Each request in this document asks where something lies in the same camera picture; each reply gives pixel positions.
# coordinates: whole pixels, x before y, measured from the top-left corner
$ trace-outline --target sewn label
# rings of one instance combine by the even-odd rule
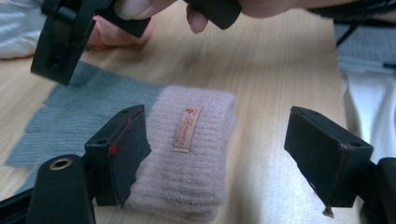
[[[174,151],[190,152],[192,134],[202,107],[200,105],[188,106],[181,116],[174,141]]]

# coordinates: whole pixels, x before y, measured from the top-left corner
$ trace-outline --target pink knitted fabric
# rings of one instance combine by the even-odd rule
[[[206,223],[226,198],[227,144],[235,125],[235,97],[223,91],[169,86],[147,119],[151,154],[140,164],[128,204],[178,221]],[[202,107],[191,151],[173,143],[183,112]]]

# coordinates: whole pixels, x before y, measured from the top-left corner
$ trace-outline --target wooden table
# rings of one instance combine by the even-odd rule
[[[230,91],[239,119],[228,152],[228,202],[214,223],[358,223],[356,208],[324,205],[283,149],[290,108],[317,110],[345,125],[332,22],[293,10],[266,20],[241,16],[226,31],[194,35],[177,2],[154,17],[140,49],[86,52],[82,60],[152,83]],[[30,74],[31,59],[0,62],[0,161],[23,135],[54,83]],[[0,166],[0,199],[11,196],[29,168]],[[172,223],[151,214],[95,208],[98,223]]]

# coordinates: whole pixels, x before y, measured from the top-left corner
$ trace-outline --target metal grommet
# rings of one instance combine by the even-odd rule
[[[56,171],[62,170],[69,166],[73,161],[70,158],[60,158],[59,160],[54,161],[50,164],[49,169]]]

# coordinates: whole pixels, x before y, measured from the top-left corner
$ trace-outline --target gray fabric swatch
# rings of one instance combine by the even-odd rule
[[[117,112],[145,105],[149,113],[163,88],[79,63],[70,84],[57,86],[34,115],[6,165],[34,166],[63,154],[81,156],[85,142]]]
[[[348,28],[348,25],[335,24],[336,38],[340,38]],[[360,26],[337,51],[342,57],[396,63],[396,29]]]

